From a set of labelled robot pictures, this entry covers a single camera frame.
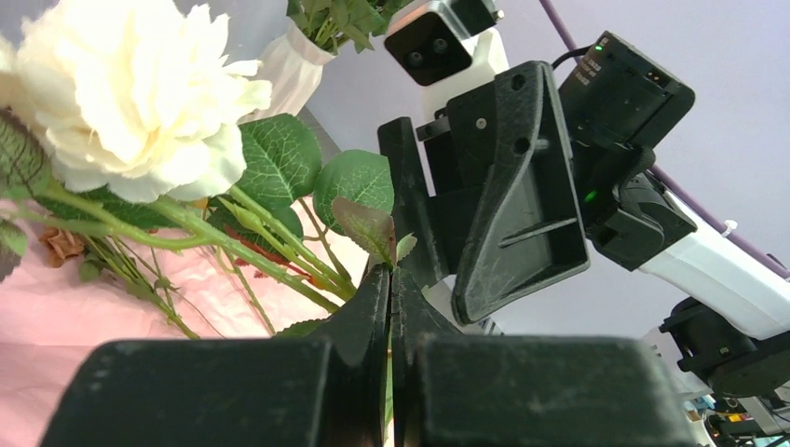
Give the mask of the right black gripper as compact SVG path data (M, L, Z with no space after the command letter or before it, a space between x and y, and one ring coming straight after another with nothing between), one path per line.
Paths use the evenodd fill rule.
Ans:
M420 287L456 273L452 307L464 325L590 266L552 67L527 61L489 85L493 99L460 95L418 129L436 192L430 202L411 119L377 131L396 235L417 238L399 265Z

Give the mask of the white rose flower stem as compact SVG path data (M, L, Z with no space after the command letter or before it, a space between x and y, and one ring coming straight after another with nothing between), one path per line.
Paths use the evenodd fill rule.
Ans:
M335 210L388 216L387 160L324 161L298 115L240 123L271 101L263 62L231 61L230 19L207 4L60 1L1 43L1 274L29 248L19 220L171 252L203 247L334 312L355 293Z

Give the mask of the pink paper bouquet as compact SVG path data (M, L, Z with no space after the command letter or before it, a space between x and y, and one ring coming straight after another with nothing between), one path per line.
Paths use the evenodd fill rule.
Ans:
M78 264L52 267L39 242L41 228L26 223L31 245L1 286L1 442L35 446L62 391L83 359L115 339L178 338L155 307L113 283L80 281ZM229 276L205 249L179 254L140 249L178 288L174 301L189 329L204 338L266 337L271 331L325 311L306 297L245 267Z

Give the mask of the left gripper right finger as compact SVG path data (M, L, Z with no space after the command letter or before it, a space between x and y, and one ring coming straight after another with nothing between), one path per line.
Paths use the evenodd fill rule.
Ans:
M390 286L398 446L690 446L673 383L641 342L466 335L399 268Z

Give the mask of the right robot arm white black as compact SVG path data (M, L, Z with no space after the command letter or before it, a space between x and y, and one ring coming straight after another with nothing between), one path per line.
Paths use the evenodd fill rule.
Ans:
M748 399L787 384L788 281L651 172L693 90L611 32L575 56L562 83L545 61L500 64L428 124L379 129L396 224L421 239L419 282L455 276L451 308L468 325L598 251L686 295L653 339L684 391Z

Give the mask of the brown bud flower stem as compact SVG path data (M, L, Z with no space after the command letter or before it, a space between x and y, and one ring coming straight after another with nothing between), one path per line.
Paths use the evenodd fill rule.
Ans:
M187 338L198 339L199 335L189 328L176 308L178 288L166 277L158 258L145 261L118 237L84 236L52 226L44 227L37 240L47 250L52 267L78 259L81 281L109 278L127 294L160 311L167 323Z

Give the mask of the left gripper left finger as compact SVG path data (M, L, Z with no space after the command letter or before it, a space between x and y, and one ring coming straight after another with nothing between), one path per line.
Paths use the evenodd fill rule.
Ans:
M44 446L379 446L390 272L305 336L118 340L66 387Z

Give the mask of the white ribbed vase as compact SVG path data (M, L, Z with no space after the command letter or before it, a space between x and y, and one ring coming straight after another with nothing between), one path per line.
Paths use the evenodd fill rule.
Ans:
M256 79L272 84L270 105L243 116L246 123L274 115L298 115L318 88L323 68L335 55L319 48L291 21L285 34L266 46Z

